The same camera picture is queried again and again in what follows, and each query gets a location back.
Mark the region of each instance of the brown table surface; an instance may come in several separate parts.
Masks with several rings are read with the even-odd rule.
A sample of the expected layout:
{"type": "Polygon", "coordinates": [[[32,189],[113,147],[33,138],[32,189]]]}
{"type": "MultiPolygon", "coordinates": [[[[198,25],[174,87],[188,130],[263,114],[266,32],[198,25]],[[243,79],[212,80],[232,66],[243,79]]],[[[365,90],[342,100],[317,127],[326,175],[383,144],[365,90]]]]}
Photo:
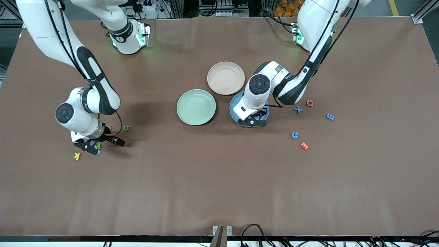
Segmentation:
{"type": "MultiPolygon", "coordinates": [[[[298,104],[303,112],[271,109],[265,128],[238,127],[232,96],[213,93],[206,75],[221,61],[239,64],[247,80],[270,60],[296,73],[308,53],[275,22],[157,20],[151,48],[134,55],[113,48],[99,22],[72,25],[120,94],[127,145],[73,158],[79,149],[54,111],[86,83],[24,31],[0,94],[1,235],[203,235],[249,223],[267,235],[439,228],[439,69],[409,17],[354,18],[298,104]],[[176,113],[194,88],[217,101],[199,127],[176,113]]],[[[102,119],[118,128],[116,116],[102,119]]]]}

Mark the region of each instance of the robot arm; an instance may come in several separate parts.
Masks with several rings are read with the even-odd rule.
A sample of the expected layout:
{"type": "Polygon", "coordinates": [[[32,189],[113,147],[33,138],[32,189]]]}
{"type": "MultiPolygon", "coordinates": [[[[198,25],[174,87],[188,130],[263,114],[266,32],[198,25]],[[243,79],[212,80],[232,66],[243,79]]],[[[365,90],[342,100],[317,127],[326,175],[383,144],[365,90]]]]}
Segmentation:
{"type": "Polygon", "coordinates": [[[123,54],[133,54],[147,45],[150,27],[136,20],[128,20],[118,6],[128,0],[71,0],[97,16],[110,32],[113,45],[123,54]]]}
{"type": "Polygon", "coordinates": [[[88,88],[78,87],[60,104],[57,121],[71,131],[74,145],[92,154],[100,154],[90,141],[110,141],[123,146],[124,141],[93,113],[111,115],[120,107],[120,98],[90,50],[78,40],[64,16],[61,4],[54,0],[18,0],[17,6],[29,34],[48,57],[78,69],[88,88]]]}
{"type": "Polygon", "coordinates": [[[309,81],[320,65],[332,43],[332,29],[346,7],[363,7],[370,0],[320,0],[305,1],[293,28],[294,41],[307,51],[308,59],[301,70],[293,75],[275,61],[265,62],[248,81],[244,96],[233,111],[241,120],[260,111],[269,95],[284,105],[293,105],[303,96],[309,81]]]}

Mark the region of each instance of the cable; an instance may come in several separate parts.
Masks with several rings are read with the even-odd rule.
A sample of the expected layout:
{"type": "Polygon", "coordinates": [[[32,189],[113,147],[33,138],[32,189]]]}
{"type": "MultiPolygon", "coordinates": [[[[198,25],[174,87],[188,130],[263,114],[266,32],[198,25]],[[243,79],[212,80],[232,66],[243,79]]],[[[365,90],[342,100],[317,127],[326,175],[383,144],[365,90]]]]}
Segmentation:
{"type": "Polygon", "coordinates": [[[110,244],[107,246],[108,241],[110,241],[110,238],[107,238],[107,240],[104,242],[104,245],[102,247],[111,247],[111,245],[113,245],[113,242],[110,241],[110,244]]]}
{"type": "MultiPolygon", "coordinates": [[[[70,36],[68,35],[68,32],[67,32],[67,26],[65,24],[64,14],[62,12],[62,9],[59,9],[59,10],[60,10],[61,19],[62,19],[62,25],[63,25],[64,31],[65,31],[65,36],[67,37],[68,45],[70,46],[70,51],[72,52],[72,57],[73,57],[74,63],[75,63],[77,68],[80,68],[78,60],[76,60],[75,53],[73,52],[73,46],[72,46],[72,43],[70,42],[70,36]]],[[[86,79],[84,76],[84,73],[82,73],[82,70],[80,70],[79,72],[82,74],[84,79],[86,79]]]]}
{"type": "Polygon", "coordinates": [[[264,17],[264,18],[270,18],[270,19],[274,20],[275,22],[277,22],[277,23],[279,23],[279,24],[282,24],[282,25],[285,25],[285,26],[294,26],[293,24],[289,24],[289,23],[282,22],[281,20],[277,20],[276,18],[271,17],[271,16],[268,16],[268,15],[263,15],[262,17],[264,17]]]}
{"type": "Polygon", "coordinates": [[[281,104],[279,104],[279,102],[277,101],[276,97],[273,95],[273,99],[276,102],[277,105],[265,105],[265,106],[271,106],[271,107],[278,107],[278,108],[283,108],[283,106],[281,104]]]}
{"type": "Polygon", "coordinates": [[[119,129],[119,131],[116,134],[104,134],[104,135],[106,135],[106,136],[116,136],[116,135],[119,135],[120,132],[122,131],[122,129],[123,129],[122,118],[120,117],[120,115],[119,115],[119,113],[117,111],[116,111],[116,115],[117,115],[117,117],[119,118],[119,121],[120,121],[120,129],[119,129]]]}
{"type": "Polygon", "coordinates": [[[75,62],[73,61],[72,57],[70,56],[69,52],[67,51],[67,48],[65,47],[64,42],[63,42],[62,39],[61,39],[61,36],[59,35],[59,31],[58,31],[58,29],[56,28],[56,24],[55,24],[55,21],[54,21],[54,19],[53,19],[52,12],[51,12],[51,10],[50,10],[50,7],[49,7],[49,3],[48,3],[48,1],[47,1],[47,0],[44,0],[44,3],[46,4],[47,13],[49,14],[50,21],[52,22],[52,26],[53,26],[53,28],[54,28],[54,30],[55,30],[55,33],[56,33],[56,35],[57,35],[57,37],[58,37],[59,42],[61,43],[61,45],[62,45],[62,47],[63,47],[65,53],[67,54],[68,58],[70,59],[70,61],[71,61],[72,64],[74,65],[74,67],[78,70],[78,72],[79,72],[79,73],[84,77],[84,79],[85,79],[85,76],[84,76],[83,72],[82,72],[82,71],[76,66],[75,62]]]}
{"type": "Polygon", "coordinates": [[[244,229],[244,231],[242,231],[242,234],[241,234],[241,247],[244,247],[244,243],[242,242],[242,241],[243,241],[243,238],[244,238],[244,233],[245,233],[245,231],[247,231],[247,229],[250,228],[251,226],[256,226],[256,227],[258,227],[258,228],[259,228],[259,231],[261,232],[261,234],[262,234],[262,236],[264,237],[265,241],[266,241],[269,245],[271,245],[272,247],[277,247],[273,242],[271,242],[271,241],[269,241],[269,240],[267,239],[267,237],[265,236],[264,232],[262,231],[262,228],[261,228],[258,224],[249,224],[249,225],[244,229]]]}
{"type": "MultiPolygon", "coordinates": [[[[329,18],[329,20],[328,20],[328,23],[326,24],[325,29],[323,30],[322,34],[320,35],[319,40],[317,41],[317,43],[316,43],[316,45],[314,46],[313,50],[309,53],[309,56],[308,56],[307,60],[310,60],[310,59],[311,59],[311,56],[313,55],[314,51],[316,50],[317,46],[319,45],[320,41],[322,40],[323,35],[325,34],[325,32],[326,32],[326,30],[327,30],[329,24],[330,24],[331,21],[332,21],[332,18],[333,18],[334,15],[335,15],[335,12],[337,11],[337,7],[338,7],[339,2],[340,2],[340,0],[337,0],[337,2],[335,3],[334,11],[332,12],[332,14],[331,14],[331,16],[330,16],[330,18],[329,18]]],[[[304,67],[305,67],[305,65],[303,65],[302,68],[296,73],[295,77],[297,77],[297,76],[299,75],[299,73],[302,71],[302,69],[303,69],[304,67]]]]}
{"type": "Polygon", "coordinates": [[[216,13],[216,9],[217,9],[217,7],[218,7],[218,2],[215,0],[215,2],[212,3],[212,9],[210,10],[210,12],[209,12],[207,15],[205,15],[205,14],[203,14],[203,13],[200,13],[200,15],[202,15],[202,16],[207,16],[207,17],[212,16],[214,13],[216,13]]]}
{"type": "Polygon", "coordinates": [[[287,30],[287,32],[292,33],[292,34],[295,34],[295,35],[299,35],[299,34],[300,34],[300,33],[292,32],[292,31],[288,30],[288,29],[285,27],[284,23],[281,21],[281,18],[278,17],[278,19],[279,19],[279,23],[282,25],[282,27],[283,27],[285,30],[287,30]]]}
{"type": "Polygon", "coordinates": [[[422,235],[420,237],[428,237],[428,236],[431,236],[431,235],[436,234],[436,233],[439,233],[439,231],[432,231],[432,232],[425,234],[425,235],[422,235]]]}
{"type": "Polygon", "coordinates": [[[234,13],[236,13],[236,14],[238,14],[239,15],[239,17],[241,17],[241,18],[245,18],[245,17],[243,17],[240,13],[239,13],[239,11],[238,10],[234,10],[233,11],[234,13]]]}
{"type": "Polygon", "coordinates": [[[359,3],[359,2],[360,2],[360,0],[357,0],[357,2],[355,3],[355,7],[354,7],[354,9],[352,10],[351,15],[349,16],[348,21],[345,23],[345,26],[342,28],[342,30],[340,31],[340,33],[339,33],[339,34],[337,35],[337,37],[335,38],[335,40],[334,40],[334,42],[332,43],[332,45],[329,47],[328,51],[326,52],[325,56],[324,56],[323,59],[322,59],[322,62],[323,62],[323,60],[325,60],[326,56],[327,56],[328,53],[331,51],[332,47],[335,45],[335,43],[337,42],[337,40],[338,40],[338,38],[340,37],[340,35],[343,33],[343,31],[345,30],[345,28],[348,26],[349,22],[351,21],[352,17],[354,16],[354,13],[355,13],[355,11],[356,11],[356,9],[357,9],[357,7],[358,7],[358,3],[359,3]]]}
{"type": "Polygon", "coordinates": [[[169,9],[168,9],[168,5],[165,3],[165,8],[166,8],[166,11],[168,11],[168,14],[169,14],[169,19],[172,19],[172,15],[171,15],[171,12],[169,11],[169,9]]]}

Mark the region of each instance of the yellow floor stripe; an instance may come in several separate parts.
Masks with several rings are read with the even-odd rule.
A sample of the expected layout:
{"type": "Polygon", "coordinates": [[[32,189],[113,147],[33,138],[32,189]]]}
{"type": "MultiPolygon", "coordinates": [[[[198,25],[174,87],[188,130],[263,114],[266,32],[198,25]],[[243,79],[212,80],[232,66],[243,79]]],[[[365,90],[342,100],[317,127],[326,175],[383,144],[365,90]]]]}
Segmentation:
{"type": "Polygon", "coordinates": [[[399,16],[398,9],[396,8],[395,1],[389,0],[390,8],[392,10],[393,16],[399,16]]]}

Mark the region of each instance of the floor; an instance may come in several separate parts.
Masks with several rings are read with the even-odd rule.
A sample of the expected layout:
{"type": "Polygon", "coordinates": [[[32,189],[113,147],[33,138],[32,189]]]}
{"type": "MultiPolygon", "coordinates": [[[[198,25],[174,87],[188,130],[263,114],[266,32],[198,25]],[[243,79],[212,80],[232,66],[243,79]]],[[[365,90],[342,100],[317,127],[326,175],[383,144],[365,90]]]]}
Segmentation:
{"type": "MultiPolygon", "coordinates": [[[[396,9],[399,15],[413,14],[426,0],[372,0],[365,8],[357,10],[355,16],[393,16],[390,3],[395,1],[396,9]]],[[[69,20],[98,20],[92,13],[73,5],[66,1],[65,13],[69,20]]],[[[6,12],[0,18],[8,18],[6,12]]],[[[424,30],[427,34],[432,51],[436,60],[439,59],[439,8],[430,12],[424,19],[424,30]]],[[[0,28],[0,64],[8,66],[15,46],[17,44],[21,29],[18,28],[0,28]]]]}

